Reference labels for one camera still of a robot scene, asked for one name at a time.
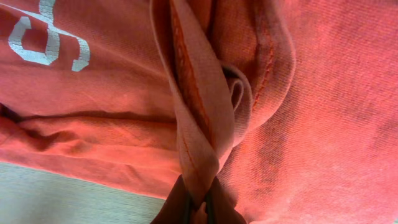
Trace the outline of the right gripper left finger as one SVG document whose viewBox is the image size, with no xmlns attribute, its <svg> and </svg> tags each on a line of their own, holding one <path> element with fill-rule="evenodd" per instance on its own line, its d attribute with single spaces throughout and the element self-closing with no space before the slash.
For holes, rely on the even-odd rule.
<svg viewBox="0 0 398 224">
<path fill-rule="evenodd" d="M 192 200 L 180 175 L 160 212 L 150 224 L 189 224 Z"/>
</svg>

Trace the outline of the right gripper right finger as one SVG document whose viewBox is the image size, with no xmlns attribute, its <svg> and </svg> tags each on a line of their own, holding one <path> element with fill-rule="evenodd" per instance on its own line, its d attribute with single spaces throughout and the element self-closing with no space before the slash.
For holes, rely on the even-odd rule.
<svg viewBox="0 0 398 224">
<path fill-rule="evenodd" d="M 217 177 L 205 196 L 207 224 L 246 224 L 234 209 Z"/>
</svg>

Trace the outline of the red orange t-shirt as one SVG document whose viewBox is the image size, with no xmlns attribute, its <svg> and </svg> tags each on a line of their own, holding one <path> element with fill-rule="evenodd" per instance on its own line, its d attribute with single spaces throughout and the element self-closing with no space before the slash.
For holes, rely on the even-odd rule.
<svg viewBox="0 0 398 224">
<path fill-rule="evenodd" d="M 397 218 L 396 1 L 2 1 L 1 160 L 246 223 Z"/>
</svg>

